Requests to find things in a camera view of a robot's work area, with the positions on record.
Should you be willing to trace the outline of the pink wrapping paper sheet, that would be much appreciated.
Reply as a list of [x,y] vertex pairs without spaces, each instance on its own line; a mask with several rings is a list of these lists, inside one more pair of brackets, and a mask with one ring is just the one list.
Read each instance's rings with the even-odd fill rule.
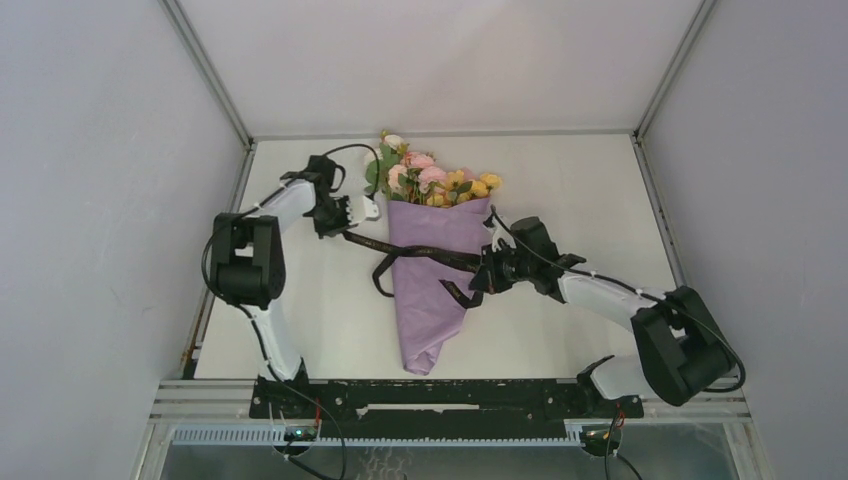
[[[390,242],[399,247],[435,247],[479,254],[491,241],[483,222],[489,198],[471,200],[449,208],[390,200]],[[404,370],[427,375],[436,365],[441,348],[456,336],[466,308],[445,288],[453,283],[462,295],[473,273],[456,270],[427,257],[401,257],[391,265],[396,323]]]

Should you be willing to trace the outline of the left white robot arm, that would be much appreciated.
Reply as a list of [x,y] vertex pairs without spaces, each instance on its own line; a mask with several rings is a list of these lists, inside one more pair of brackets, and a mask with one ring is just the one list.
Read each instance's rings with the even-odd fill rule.
[[278,186],[247,210],[218,214],[202,252],[206,287],[247,316],[257,337],[260,375],[281,382],[273,401],[290,417],[310,409],[313,392],[295,379],[303,357],[283,317],[281,295],[287,277],[283,234],[308,218],[319,238],[332,238],[381,216],[374,200],[377,184],[359,197],[338,193],[346,170],[332,155],[327,151],[310,156],[303,169],[284,173]]

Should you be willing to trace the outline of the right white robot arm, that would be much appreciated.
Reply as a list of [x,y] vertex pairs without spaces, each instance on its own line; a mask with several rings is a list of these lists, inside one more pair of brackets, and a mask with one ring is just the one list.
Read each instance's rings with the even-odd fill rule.
[[481,250],[472,291],[500,294],[528,282],[537,293],[633,336],[635,354],[608,355],[580,372],[578,402],[587,414],[602,416],[619,399],[649,394],[680,407],[698,394],[732,393],[745,385],[741,357],[693,288],[646,290],[585,270],[585,258],[560,253],[536,216],[507,225],[492,210],[484,224],[492,240]]

